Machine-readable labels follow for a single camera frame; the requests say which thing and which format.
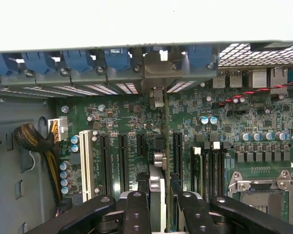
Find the black expansion slot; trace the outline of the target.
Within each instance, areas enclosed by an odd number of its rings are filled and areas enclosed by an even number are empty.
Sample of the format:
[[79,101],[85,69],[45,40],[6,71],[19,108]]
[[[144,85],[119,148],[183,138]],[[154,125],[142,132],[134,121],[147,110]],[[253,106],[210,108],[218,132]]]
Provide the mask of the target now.
[[173,132],[173,172],[180,179],[181,188],[183,188],[183,134]]
[[110,154],[110,139],[109,134],[100,135],[101,158],[103,162],[103,184],[104,193],[112,195],[112,169],[111,169],[111,154]]
[[129,191],[128,139],[127,134],[118,135],[121,192]]

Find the green motherboard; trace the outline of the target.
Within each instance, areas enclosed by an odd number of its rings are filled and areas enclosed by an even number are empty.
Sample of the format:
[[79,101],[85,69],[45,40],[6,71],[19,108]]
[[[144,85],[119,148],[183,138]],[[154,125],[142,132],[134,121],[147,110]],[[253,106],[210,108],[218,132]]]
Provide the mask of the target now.
[[[183,134],[183,188],[205,201],[227,195],[233,172],[243,178],[275,178],[288,170],[293,180],[293,82],[279,88],[213,89],[201,84],[167,93],[170,173],[173,132]],[[100,135],[109,134],[112,196],[120,198],[118,135],[127,134],[129,191],[137,175],[149,172],[165,147],[161,109],[146,96],[77,97],[57,103],[68,122],[68,140],[60,143],[62,192],[73,206],[83,202],[79,132],[92,131],[94,195],[104,194]]]

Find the white expansion slot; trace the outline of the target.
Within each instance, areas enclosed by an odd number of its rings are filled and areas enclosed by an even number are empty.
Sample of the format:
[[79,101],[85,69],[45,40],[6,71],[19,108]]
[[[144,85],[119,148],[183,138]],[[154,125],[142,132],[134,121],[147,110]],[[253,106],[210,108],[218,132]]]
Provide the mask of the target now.
[[83,202],[94,197],[94,166],[92,131],[79,132]]

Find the CPU socket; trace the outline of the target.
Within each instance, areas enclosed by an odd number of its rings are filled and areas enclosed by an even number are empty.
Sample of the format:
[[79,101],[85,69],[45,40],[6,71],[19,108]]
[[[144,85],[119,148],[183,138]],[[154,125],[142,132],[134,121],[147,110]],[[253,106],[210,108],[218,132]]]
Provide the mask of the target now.
[[275,178],[231,176],[227,196],[293,225],[293,183],[288,170]]

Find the open black PC case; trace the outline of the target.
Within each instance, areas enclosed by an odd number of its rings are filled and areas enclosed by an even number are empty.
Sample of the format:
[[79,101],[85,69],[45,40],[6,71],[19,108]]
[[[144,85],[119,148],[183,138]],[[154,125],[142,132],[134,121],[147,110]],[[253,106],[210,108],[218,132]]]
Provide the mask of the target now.
[[[59,234],[72,200],[63,196],[60,143],[68,98],[146,96],[144,57],[174,53],[176,81],[167,91],[201,84],[256,91],[293,82],[293,42],[126,45],[0,53],[0,234]],[[178,229],[170,188],[170,231]]]

